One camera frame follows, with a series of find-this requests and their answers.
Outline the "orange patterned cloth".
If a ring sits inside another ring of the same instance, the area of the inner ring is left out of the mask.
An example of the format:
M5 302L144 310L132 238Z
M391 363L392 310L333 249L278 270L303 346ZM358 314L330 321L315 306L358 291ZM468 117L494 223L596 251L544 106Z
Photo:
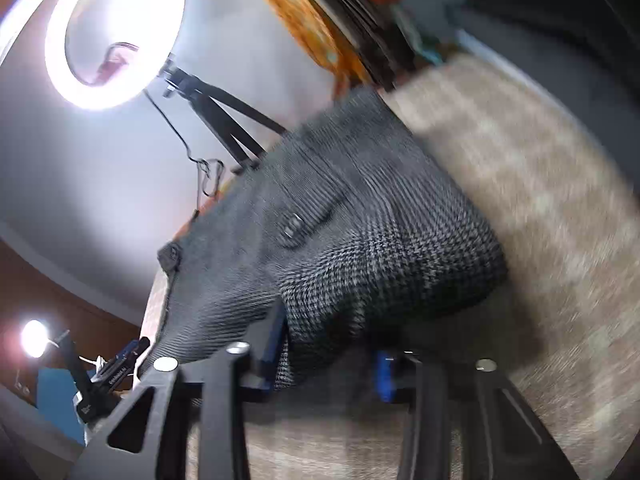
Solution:
M332 99L372 82L355 48L314 0L267 2L306 55L333 76Z

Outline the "beige checked bed sheet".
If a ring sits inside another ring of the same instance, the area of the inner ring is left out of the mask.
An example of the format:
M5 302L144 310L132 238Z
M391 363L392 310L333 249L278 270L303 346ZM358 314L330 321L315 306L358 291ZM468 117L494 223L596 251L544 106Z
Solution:
M639 430L639 202L576 122L472 55L380 96L488 220L506 277L482 301L353 342L248 415L257 479L393 479L405 408L375 400L378 348L494 360L578 479Z

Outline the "blue chair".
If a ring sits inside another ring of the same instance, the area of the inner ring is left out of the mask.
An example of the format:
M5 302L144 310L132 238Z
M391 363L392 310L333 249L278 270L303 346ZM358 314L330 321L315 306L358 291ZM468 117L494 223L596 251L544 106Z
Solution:
M84 423L74 407L77 388L72 375L62 368L41 367L37 375L36 407L45 420L66 437L85 446Z

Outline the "grey checked pants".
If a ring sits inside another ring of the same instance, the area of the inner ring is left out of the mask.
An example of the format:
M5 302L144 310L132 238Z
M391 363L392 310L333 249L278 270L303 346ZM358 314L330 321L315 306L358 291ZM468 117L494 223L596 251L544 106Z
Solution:
M158 262L168 289L150 358L205 359L282 302L280 388L506 277L488 220L367 88L285 134Z

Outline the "small white clip lamp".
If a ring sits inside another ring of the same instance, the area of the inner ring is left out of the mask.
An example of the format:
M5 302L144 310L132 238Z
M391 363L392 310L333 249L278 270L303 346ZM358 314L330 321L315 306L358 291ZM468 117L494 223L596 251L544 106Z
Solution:
M20 343L23 351L34 359L40 359L49 347L61 349L60 344L50 338L47 326L39 320L30 320L24 324Z

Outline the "black fabric pile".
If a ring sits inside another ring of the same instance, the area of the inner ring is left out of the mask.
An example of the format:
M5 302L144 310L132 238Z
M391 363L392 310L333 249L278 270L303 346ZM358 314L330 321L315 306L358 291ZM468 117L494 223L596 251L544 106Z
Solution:
M461 0L451 24L571 112L639 179L639 0Z

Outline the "black tripod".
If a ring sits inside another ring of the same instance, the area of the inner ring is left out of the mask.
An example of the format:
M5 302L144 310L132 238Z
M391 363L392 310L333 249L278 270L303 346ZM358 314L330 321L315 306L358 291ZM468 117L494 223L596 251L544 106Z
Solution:
M158 76L168 84L164 96L177 93L188 101L194 113L232 156L236 162L236 167L232 169L234 174L242 174L245 169L256 168L259 159L266 151L222 108L221 104L232 108L279 136L282 136L286 131L283 126L236 96L232 96L231 93L206 84L197 76L188 74L174 63L171 56L168 56Z

